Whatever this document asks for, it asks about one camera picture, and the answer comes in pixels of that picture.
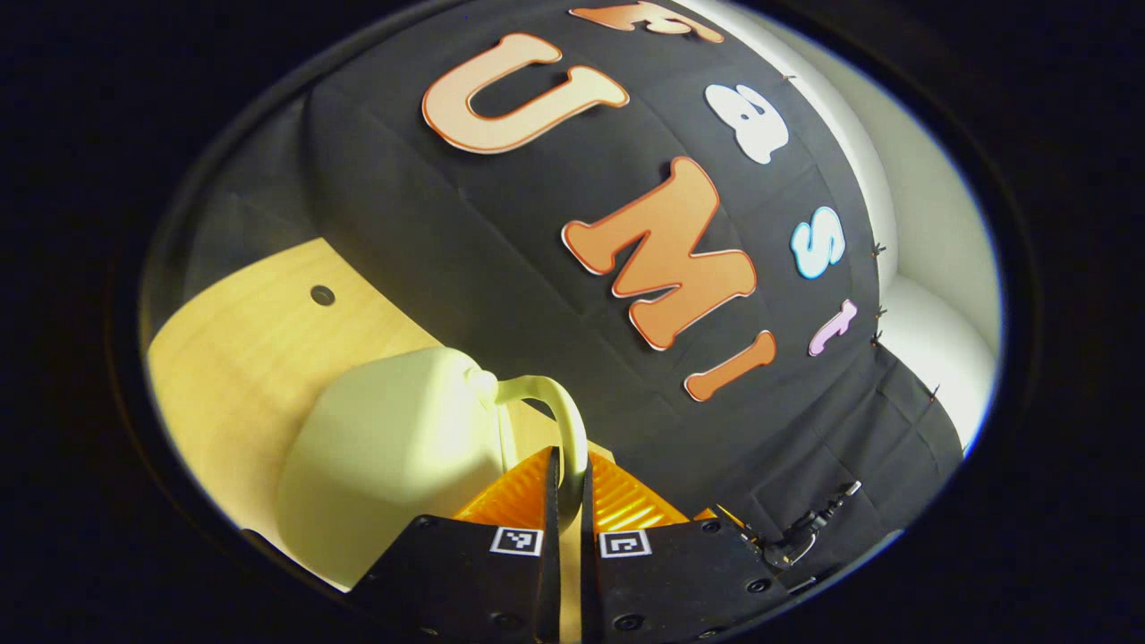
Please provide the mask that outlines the pale yellow suitcase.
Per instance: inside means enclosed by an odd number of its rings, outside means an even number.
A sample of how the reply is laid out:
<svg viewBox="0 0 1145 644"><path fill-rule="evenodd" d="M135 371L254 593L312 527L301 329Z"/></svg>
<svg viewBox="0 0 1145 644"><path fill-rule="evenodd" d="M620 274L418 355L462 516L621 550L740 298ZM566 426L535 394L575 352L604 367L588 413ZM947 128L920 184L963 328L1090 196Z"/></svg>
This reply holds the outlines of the pale yellow suitcase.
<svg viewBox="0 0 1145 644"><path fill-rule="evenodd" d="M455 516L508 472L508 407L535 400L556 421L556 513L589 471L589 433L572 396L536 375L500 379L444 346L372 361L319 393L289 449L275 517L287 553L350 588L417 516Z"/></svg>

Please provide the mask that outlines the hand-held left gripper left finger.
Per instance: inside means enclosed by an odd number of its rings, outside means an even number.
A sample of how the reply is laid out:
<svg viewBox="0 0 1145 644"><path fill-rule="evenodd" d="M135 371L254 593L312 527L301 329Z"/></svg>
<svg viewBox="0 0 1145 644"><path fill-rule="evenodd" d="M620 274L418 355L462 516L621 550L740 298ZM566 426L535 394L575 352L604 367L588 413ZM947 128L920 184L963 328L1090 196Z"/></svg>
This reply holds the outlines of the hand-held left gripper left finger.
<svg viewBox="0 0 1145 644"><path fill-rule="evenodd" d="M556 644L561 605L554 445L461 518L421 515L352 588L388 644Z"/></svg>

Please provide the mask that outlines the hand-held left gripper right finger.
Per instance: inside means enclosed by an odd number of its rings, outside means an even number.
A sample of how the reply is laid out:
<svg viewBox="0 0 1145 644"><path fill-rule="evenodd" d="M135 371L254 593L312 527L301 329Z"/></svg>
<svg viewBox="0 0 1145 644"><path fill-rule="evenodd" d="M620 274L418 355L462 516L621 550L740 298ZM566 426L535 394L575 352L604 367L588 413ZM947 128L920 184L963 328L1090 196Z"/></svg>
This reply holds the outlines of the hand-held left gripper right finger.
<svg viewBox="0 0 1145 644"><path fill-rule="evenodd" d="M741 523L684 516L597 453L583 518L583 644L716 644L790 600Z"/></svg>

